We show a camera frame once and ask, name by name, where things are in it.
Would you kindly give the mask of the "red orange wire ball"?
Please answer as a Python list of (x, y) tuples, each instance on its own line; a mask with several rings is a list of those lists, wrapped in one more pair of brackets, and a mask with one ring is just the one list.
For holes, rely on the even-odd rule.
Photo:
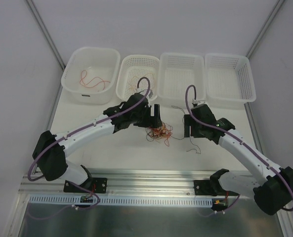
[(159, 140), (163, 140), (164, 144), (169, 147), (169, 139), (172, 136), (172, 130), (173, 127), (164, 122), (159, 128), (146, 128), (146, 140), (148, 142), (159, 142)]

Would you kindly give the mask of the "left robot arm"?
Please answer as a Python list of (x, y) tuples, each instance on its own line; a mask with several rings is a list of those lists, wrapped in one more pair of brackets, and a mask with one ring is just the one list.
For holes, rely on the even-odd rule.
[(130, 125), (161, 127), (160, 106), (150, 105), (147, 97), (135, 93), (126, 102), (107, 108), (97, 118), (73, 131), (52, 134), (47, 130), (40, 135), (33, 152), (34, 164), (47, 181), (63, 179), (74, 183), (79, 191), (87, 192), (92, 186), (92, 175), (85, 166), (76, 165), (67, 158), (87, 143)]

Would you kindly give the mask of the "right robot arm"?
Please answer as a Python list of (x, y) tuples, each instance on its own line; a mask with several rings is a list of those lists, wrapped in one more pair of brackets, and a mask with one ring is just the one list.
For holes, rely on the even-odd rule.
[(279, 210), (293, 211), (293, 169), (282, 168), (256, 148), (251, 147), (227, 119), (216, 119), (206, 104), (188, 107), (185, 118), (186, 136), (207, 138), (233, 155), (251, 174), (238, 176), (227, 169), (221, 169), (210, 176), (212, 195), (225, 191), (253, 198), (266, 214)]

